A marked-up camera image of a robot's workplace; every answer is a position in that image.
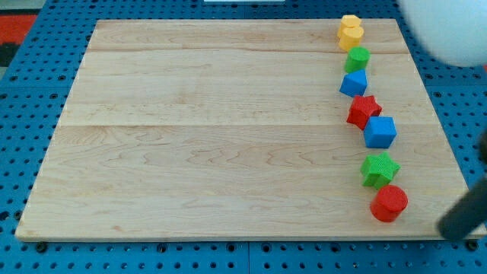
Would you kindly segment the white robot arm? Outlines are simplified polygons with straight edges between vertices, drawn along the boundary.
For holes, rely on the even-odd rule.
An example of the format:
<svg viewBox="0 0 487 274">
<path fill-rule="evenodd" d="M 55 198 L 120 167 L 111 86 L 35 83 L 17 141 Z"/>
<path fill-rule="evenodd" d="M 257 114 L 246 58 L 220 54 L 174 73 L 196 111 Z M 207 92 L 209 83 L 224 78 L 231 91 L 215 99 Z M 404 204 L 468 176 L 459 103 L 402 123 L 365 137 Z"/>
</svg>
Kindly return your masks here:
<svg viewBox="0 0 487 274">
<path fill-rule="evenodd" d="M 459 67 L 486 64 L 486 0 L 399 0 L 415 38 L 435 59 Z"/>
</svg>

